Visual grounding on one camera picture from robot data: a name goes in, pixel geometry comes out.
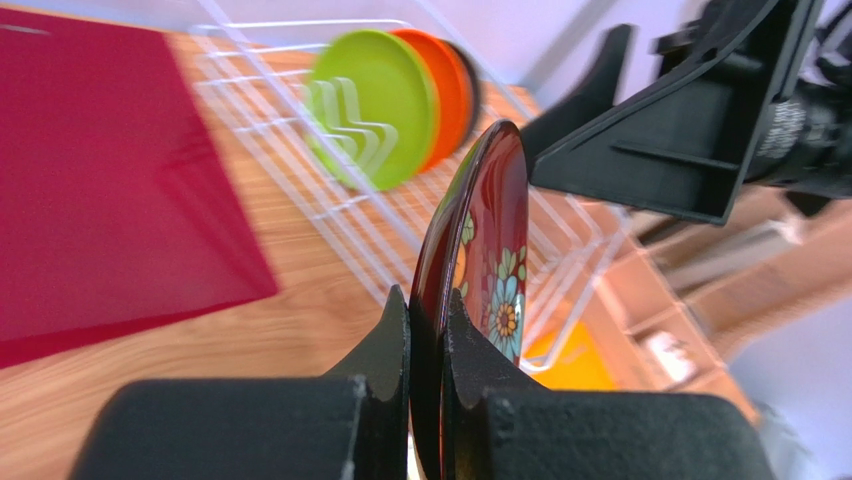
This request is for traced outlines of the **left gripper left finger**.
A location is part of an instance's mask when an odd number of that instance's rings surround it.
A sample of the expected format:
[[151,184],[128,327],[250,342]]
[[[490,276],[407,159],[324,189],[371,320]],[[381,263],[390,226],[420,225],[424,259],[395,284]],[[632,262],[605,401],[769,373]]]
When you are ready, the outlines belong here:
[[409,311],[390,289],[376,326],[323,375],[152,379],[99,412],[74,479],[403,479]]

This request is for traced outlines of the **green plastic plate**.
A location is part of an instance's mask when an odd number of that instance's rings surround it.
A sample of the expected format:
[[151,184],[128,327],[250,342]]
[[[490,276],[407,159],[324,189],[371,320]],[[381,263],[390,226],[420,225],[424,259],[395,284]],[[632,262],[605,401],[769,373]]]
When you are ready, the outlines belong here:
[[440,109],[420,55],[381,30],[346,33],[321,52],[302,88],[306,108],[372,183],[387,191],[429,159]]

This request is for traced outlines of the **white wire dish rack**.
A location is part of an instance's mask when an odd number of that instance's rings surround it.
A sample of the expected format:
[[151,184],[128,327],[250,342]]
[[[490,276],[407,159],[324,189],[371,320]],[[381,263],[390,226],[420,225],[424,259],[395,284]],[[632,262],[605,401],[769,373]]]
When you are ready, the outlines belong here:
[[[408,19],[371,14],[300,14],[293,20],[239,21],[219,1],[205,1],[205,24],[190,34],[203,73],[197,89],[277,187],[313,225],[374,297],[410,279],[427,225],[461,162],[447,162],[386,192],[372,173],[398,148],[396,129],[359,124],[361,155],[342,132],[321,132],[310,106],[333,94],[352,96],[352,80],[312,82],[310,61],[338,35],[358,29],[390,31]],[[591,332],[581,320],[601,275],[625,243],[622,212],[567,194],[530,194],[531,294],[522,368],[540,374],[587,359]]]

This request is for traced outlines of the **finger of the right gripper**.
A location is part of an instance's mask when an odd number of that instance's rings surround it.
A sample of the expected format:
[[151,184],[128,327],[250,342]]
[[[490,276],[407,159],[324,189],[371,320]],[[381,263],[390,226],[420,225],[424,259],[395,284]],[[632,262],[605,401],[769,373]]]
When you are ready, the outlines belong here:
[[725,223],[768,124],[789,98],[818,1],[709,1],[662,37],[657,79],[563,137],[533,186],[677,218]]
[[614,106],[633,32],[631,24],[609,29],[578,86],[521,128],[528,173],[548,148]]

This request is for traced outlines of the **red floral plate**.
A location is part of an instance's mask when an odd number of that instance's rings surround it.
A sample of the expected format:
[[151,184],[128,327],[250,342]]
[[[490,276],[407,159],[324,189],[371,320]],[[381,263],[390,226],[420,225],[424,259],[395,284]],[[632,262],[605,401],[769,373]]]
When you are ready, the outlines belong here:
[[520,359],[528,260],[528,171],[509,120],[473,143],[435,209],[412,280],[410,411],[423,475],[444,476],[443,348],[453,293],[510,364]]

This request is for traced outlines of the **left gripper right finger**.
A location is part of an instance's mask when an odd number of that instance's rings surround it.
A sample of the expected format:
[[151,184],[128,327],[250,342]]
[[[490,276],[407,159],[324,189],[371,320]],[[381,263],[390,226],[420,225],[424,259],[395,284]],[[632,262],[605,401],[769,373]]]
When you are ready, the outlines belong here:
[[447,479],[770,479],[732,403],[693,393],[554,391],[500,353],[453,292],[444,330]]

